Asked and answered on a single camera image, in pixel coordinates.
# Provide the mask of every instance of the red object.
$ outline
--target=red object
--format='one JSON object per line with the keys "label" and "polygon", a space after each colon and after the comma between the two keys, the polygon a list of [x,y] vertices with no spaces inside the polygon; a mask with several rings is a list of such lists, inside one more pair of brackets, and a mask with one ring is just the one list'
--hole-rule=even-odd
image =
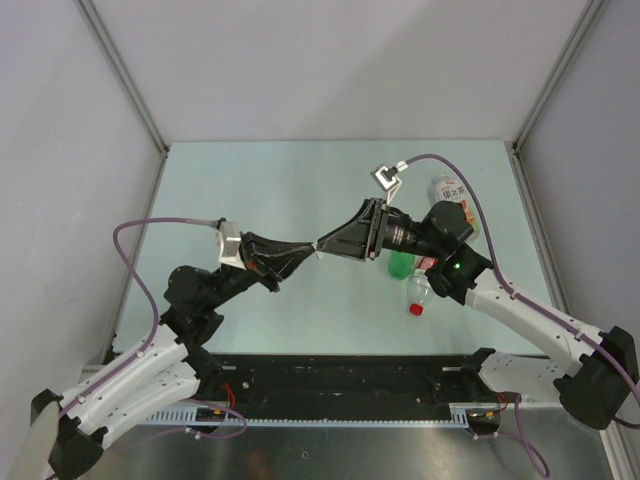
{"label": "red object", "polygon": [[422,315],[422,312],[424,311],[424,307],[422,305],[418,305],[417,303],[412,303],[409,306],[409,311],[413,313],[416,317],[419,317],[420,315]]}

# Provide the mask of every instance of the clear plastic bottle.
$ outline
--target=clear plastic bottle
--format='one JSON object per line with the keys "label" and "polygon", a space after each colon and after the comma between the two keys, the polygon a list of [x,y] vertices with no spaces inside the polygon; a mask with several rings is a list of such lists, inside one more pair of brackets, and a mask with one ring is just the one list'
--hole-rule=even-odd
{"label": "clear plastic bottle", "polygon": [[473,227],[473,233],[468,241],[475,240],[478,237],[479,225],[478,218],[473,211],[471,197],[467,189],[457,178],[452,178],[446,173],[441,173],[433,179],[433,190],[436,202],[448,200],[462,205],[464,213],[467,214],[467,222]]}
{"label": "clear plastic bottle", "polygon": [[422,315],[425,303],[434,295],[431,293],[431,285],[424,273],[435,263],[435,258],[423,257],[407,282],[409,312],[417,317]]}

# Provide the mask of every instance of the table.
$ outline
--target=table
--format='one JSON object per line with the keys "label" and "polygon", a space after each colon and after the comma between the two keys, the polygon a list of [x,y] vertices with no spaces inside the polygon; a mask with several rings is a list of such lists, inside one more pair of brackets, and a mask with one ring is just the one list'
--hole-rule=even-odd
{"label": "table", "polygon": [[[505,146],[500,141],[314,141],[177,143],[166,160],[152,217],[237,221],[241,230],[285,241],[315,241],[382,195],[369,172],[420,153],[453,161],[476,190],[504,272],[550,301]],[[430,207],[431,179],[446,168],[424,161],[403,172],[393,205],[420,219]],[[484,236],[472,246],[488,255]],[[152,225],[137,268],[159,303],[180,265],[217,268],[215,232],[192,225]],[[467,354],[480,347],[540,354],[496,320],[435,297],[422,317],[407,312],[406,281],[387,273],[388,254],[361,263],[310,258],[277,294],[261,286],[223,305],[226,320],[205,345],[226,353]],[[132,284],[114,352],[148,332],[151,311]]]}

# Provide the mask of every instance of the gray floor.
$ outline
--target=gray floor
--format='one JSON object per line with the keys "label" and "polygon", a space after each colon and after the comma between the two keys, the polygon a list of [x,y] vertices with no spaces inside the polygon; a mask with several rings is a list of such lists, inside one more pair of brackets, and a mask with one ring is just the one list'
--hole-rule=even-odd
{"label": "gray floor", "polygon": [[[556,409],[524,411],[531,442],[552,478],[612,479],[598,432]],[[502,430],[516,432],[513,411]],[[117,443],[160,427],[136,427]],[[252,428],[231,440],[196,441],[177,433],[126,453],[108,451],[87,476],[100,479],[537,479],[513,440],[473,441],[464,430]]]}

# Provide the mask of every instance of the robotic arm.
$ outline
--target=robotic arm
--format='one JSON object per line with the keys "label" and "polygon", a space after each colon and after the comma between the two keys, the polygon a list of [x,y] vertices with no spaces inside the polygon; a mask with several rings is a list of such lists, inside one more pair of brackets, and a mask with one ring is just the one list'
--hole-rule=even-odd
{"label": "robotic arm", "polygon": [[[241,234],[234,223],[218,221],[220,268],[212,273],[189,266],[173,271],[165,293],[171,307],[152,332],[151,343],[142,339],[62,396],[45,390],[34,398],[32,418],[51,402],[62,408],[49,459],[58,478],[76,478],[89,470],[104,449],[156,411],[194,395],[211,398],[220,387],[222,366],[202,345],[223,321],[215,310],[257,283],[277,292],[279,283],[316,251],[361,261],[377,258],[382,249],[436,258],[427,277],[439,296],[498,319],[549,357],[480,349],[464,368],[490,390],[559,400],[585,425],[606,428],[630,386],[602,350],[637,383],[633,338],[617,327],[603,333],[518,289],[492,260],[465,243],[473,228],[460,205],[438,202],[421,221],[390,206],[401,184],[401,164],[373,172],[387,201],[365,200],[351,220],[315,245]],[[593,339],[599,343],[593,345]]]}

